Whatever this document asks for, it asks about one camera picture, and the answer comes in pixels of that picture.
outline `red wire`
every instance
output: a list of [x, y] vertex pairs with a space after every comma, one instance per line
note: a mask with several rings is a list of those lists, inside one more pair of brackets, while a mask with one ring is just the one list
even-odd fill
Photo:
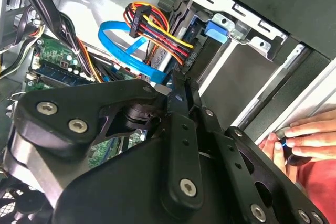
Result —
[[165, 26], [168, 27], [169, 24], [167, 23], [166, 18], [164, 16], [162, 16], [162, 14], [160, 12], [158, 12], [155, 8], [152, 8], [152, 11], [154, 11], [156, 14], [158, 14], [161, 17], [161, 19], [163, 20]]
[[176, 51], [180, 52], [182, 55], [184, 55], [185, 57], [188, 57], [188, 54], [183, 51], [181, 48], [175, 46], [173, 43], [171, 43], [169, 40], [166, 40], [164, 36], [162, 36], [159, 33], [156, 33], [155, 31], [149, 29], [148, 27], [146, 27], [144, 24], [140, 24], [140, 26], [142, 28], [144, 28], [146, 31], [149, 31], [150, 33], [153, 33], [155, 36], [157, 36], [159, 39], [161, 39], [164, 43], [168, 44], [169, 46], [171, 46], [172, 48], [174, 48]]

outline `wire bundle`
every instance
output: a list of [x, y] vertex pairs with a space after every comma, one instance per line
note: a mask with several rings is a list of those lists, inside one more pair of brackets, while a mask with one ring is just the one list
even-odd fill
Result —
[[96, 81], [103, 82], [96, 67], [92, 63], [86, 47], [82, 41], [77, 38], [75, 27], [71, 19], [56, 8], [53, 0], [29, 1], [50, 31], [76, 54], [83, 72], [88, 77], [94, 77]]
[[[143, 15], [140, 20], [138, 35], [147, 38], [155, 44], [151, 55], [155, 53], [158, 47], [161, 47], [169, 52], [176, 61], [182, 65], [189, 56], [190, 49], [193, 48], [193, 45], [185, 43], [170, 34], [169, 22], [157, 7], [147, 2], [133, 2], [126, 7], [123, 14], [125, 22], [131, 27], [137, 8], [143, 5], [151, 6], [152, 11], [150, 16]], [[149, 64], [150, 61], [151, 57], [146, 56], [145, 63]]]
[[12, 65], [10, 65], [8, 68], [6, 68], [5, 70], [3, 70], [0, 73], [0, 80], [4, 77], [14, 73], [16, 70], [19, 69], [19, 67], [25, 61], [29, 50], [36, 43], [36, 41], [42, 36], [44, 30], [45, 30], [45, 25], [43, 25], [39, 28], [37, 34], [33, 38], [28, 38], [23, 42], [23, 44], [21, 46], [21, 49], [20, 49], [20, 52], [19, 52], [16, 60], [13, 62]]

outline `red shirt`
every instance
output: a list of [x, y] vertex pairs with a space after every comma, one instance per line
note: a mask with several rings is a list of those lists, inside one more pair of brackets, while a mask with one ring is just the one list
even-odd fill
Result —
[[297, 178], [329, 223], [336, 224], [336, 159], [309, 162], [299, 168]]

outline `white cable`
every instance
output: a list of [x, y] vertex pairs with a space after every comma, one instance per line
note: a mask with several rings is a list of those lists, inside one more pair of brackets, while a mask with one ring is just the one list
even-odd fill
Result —
[[23, 53], [22, 59], [20, 60], [20, 62], [19, 62], [19, 64], [17, 65], [17, 67], [14, 68], [12, 71], [8, 72], [7, 74], [5, 74], [5, 75], [1, 75], [1, 76], [0, 76], [0, 80], [1, 80], [2, 78], [6, 77], [6, 76], [9, 76], [10, 74], [14, 73], [16, 70], [19, 69], [19, 67], [21, 66], [21, 64], [25, 61], [25, 59], [26, 59], [26, 57], [27, 57], [27, 54], [28, 54], [28, 52], [30, 51], [30, 48], [31, 48], [32, 45], [34, 45], [34, 44], [36, 43], [36, 41], [42, 36], [42, 34], [43, 34], [45, 28], [46, 28], [46, 26], [43, 25], [43, 26], [41, 27], [40, 31], [38, 32], [38, 34], [35, 36], [35, 39], [27, 45], [27, 47], [25, 48], [25, 51], [24, 51], [24, 53]]

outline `motherboard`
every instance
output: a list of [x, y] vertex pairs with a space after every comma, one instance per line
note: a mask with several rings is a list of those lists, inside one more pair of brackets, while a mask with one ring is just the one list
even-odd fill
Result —
[[[116, 74], [121, 79], [132, 78], [122, 68]], [[92, 83], [93, 80], [82, 72], [79, 60], [71, 50], [58, 40], [43, 35], [35, 46], [23, 91], [27, 93], [34, 90]], [[92, 146], [89, 152], [89, 167], [95, 168], [122, 151], [142, 142], [141, 134], [140, 131], [136, 131], [127, 138], [127, 141], [124, 141], [122, 137], [116, 137]]]

